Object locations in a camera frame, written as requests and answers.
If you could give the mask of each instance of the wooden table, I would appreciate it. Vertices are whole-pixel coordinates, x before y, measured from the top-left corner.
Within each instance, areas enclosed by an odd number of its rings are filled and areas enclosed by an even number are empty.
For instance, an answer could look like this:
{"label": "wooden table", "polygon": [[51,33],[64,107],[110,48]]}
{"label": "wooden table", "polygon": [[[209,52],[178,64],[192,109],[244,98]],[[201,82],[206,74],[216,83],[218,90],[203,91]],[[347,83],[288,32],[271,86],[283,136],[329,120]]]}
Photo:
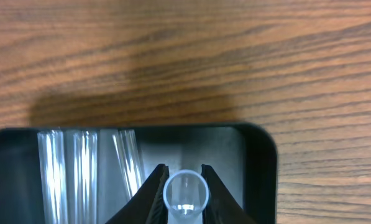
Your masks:
{"label": "wooden table", "polygon": [[371,0],[0,0],[0,128],[232,120],[278,223],[371,223]]}

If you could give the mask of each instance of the brown wooden surface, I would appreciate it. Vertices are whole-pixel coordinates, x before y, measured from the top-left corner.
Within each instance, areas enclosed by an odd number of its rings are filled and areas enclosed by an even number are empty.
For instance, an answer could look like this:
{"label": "brown wooden surface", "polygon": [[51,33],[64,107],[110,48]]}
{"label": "brown wooden surface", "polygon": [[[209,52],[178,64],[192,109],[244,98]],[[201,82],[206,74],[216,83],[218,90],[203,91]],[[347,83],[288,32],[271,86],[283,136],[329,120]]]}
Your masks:
{"label": "brown wooden surface", "polygon": [[238,119],[278,223],[371,223],[371,1],[0,0],[0,128]]}

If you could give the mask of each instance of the wood grain surface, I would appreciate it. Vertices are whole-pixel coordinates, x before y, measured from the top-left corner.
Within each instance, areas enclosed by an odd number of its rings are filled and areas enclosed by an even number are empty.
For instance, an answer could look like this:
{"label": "wood grain surface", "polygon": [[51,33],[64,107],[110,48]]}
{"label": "wood grain surface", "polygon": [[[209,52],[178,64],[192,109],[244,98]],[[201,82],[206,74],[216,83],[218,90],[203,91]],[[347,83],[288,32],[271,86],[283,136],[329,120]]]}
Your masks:
{"label": "wood grain surface", "polygon": [[371,223],[371,0],[0,0],[0,128],[233,120],[278,223]]}

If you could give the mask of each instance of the transparent tube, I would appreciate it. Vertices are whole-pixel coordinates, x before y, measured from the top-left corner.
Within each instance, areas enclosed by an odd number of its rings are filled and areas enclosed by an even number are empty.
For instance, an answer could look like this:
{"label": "transparent tube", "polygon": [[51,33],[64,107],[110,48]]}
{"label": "transparent tube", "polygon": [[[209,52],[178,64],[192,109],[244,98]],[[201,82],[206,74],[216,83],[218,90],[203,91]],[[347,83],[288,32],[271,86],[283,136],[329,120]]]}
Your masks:
{"label": "transparent tube", "polygon": [[193,170],[178,171],[163,188],[163,201],[178,224],[193,224],[206,208],[208,200],[208,185]]}
{"label": "transparent tube", "polygon": [[112,136],[117,159],[126,184],[127,201],[130,200],[144,182],[134,130],[119,131]]}
{"label": "transparent tube", "polygon": [[70,223],[97,223],[97,148],[96,132],[73,135],[73,175],[68,177],[73,179]]}
{"label": "transparent tube", "polygon": [[63,133],[56,130],[42,131],[37,138],[45,222],[68,223]]}

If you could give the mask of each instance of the black tray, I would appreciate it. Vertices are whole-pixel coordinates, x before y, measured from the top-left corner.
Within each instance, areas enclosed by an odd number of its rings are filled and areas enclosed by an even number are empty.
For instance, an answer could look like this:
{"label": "black tray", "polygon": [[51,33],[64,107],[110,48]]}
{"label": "black tray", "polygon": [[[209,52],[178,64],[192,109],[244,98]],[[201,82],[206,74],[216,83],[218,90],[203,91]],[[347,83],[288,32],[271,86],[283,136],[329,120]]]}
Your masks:
{"label": "black tray", "polygon": [[[157,146],[176,141],[193,142],[194,147],[198,138],[209,138],[210,133],[216,133],[220,128],[236,130],[244,144],[244,211],[260,224],[276,223],[278,156],[275,143],[262,128],[248,123],[232,123],[126,129],[134,129],[137,142],[144,145],[141,147],[148,147],[150,153]],[[0,223],[44,222],[37,141],[40,130],[46,128],[0,130]]]}

